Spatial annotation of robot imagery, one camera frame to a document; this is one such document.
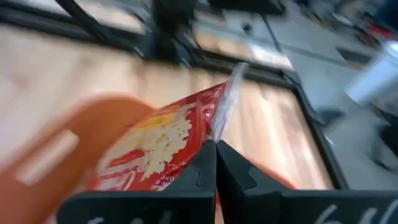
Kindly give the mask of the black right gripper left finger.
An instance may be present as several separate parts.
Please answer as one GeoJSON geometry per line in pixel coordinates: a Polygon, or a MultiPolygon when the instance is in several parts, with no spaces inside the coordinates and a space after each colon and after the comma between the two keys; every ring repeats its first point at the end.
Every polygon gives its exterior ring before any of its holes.
{"type": "Polygon", "coordinates": [[[82,192],[64,201],[57,224],[215,224],[216,144],[207,140],[160,192],[82,192]]]}

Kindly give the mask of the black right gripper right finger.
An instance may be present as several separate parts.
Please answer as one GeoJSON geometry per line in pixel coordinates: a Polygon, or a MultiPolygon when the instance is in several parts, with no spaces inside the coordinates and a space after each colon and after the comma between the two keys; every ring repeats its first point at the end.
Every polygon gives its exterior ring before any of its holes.
{"type": "Polygon", "coordinates": [[[224,141],[216,146],[225,224],[398,224],[398,191],[292,190],[224,141]]]}

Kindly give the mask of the red packet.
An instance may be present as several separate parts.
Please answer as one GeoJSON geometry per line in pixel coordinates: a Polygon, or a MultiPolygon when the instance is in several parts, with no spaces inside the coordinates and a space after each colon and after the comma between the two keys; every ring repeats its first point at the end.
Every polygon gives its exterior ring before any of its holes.
{"type": "Polygon", "coordinates": [[[133,123],[100,159],[88,190],[162,191],[208,139],[219,141],[235,106],[247,63],[223,83],[171,103],[133,123]]]}

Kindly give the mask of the orange plastic basket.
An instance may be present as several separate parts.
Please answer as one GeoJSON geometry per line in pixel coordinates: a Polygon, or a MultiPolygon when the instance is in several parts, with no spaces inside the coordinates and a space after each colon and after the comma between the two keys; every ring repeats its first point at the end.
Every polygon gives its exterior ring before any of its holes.
{"type": "Polygon", "coordinates": [[[127,126],[154,111],[136,97],[114,95],[90,100],[45,125],[0,167],[0,224],[50,221],[127,126]]]}

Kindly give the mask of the black table edge frame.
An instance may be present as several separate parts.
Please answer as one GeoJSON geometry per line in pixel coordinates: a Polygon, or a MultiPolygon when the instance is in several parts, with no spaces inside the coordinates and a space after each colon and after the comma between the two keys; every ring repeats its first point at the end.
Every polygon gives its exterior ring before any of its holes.
{"type": "Polygon", "coordinates": [[[243,40],[187,30],[191,68],[145,61],[150,19],[132,9],[81,3],[105,40],[70,16],[61,2],[0,0],[0,164],[92,102],[126,98],[158,108],[226,79],[238,61],[252,63],[223,139],[264,170],[300,189],[346,188],[311,107],[287,59],[243,40]]]}

